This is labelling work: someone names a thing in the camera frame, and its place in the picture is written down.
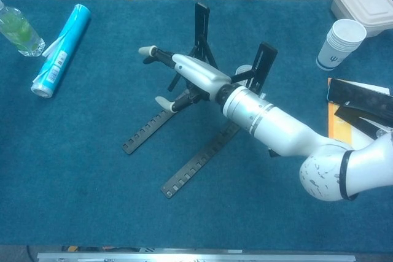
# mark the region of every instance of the stack of paper cups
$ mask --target stack of paper cups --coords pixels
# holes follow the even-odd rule
[[[341,19],[336,21],[326,35],[316,63],[325,70],[337,67],[366,38],[367,31],[358,21]]]

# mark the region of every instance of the cable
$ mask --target cable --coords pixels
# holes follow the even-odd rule
[[[30,253],[30,246],[28,246],[28,245],[26,246],[26,252],[27,252],[27,255],[29,256],[30,261],[36,262],[36,260],[33,258],[33,256]]]

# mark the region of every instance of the container lid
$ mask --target container lid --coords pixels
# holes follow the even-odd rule
[[[393,24],[392,0],[340,0],[340,2],[363,25],[374,27]]]

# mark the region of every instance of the blue cylinder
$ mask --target blue cylinder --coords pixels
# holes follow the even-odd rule
[[[42,54],[50,52],[30,88],[36,95],[52,97],[89,18],[90,11],[85,6],[75,5],[58,39]]]

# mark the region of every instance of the plastic bottle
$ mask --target plastic bottle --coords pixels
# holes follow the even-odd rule
[[[39,56],[45,42],[29,24],[20,10],[0,1],[0,32],[25,56]]]

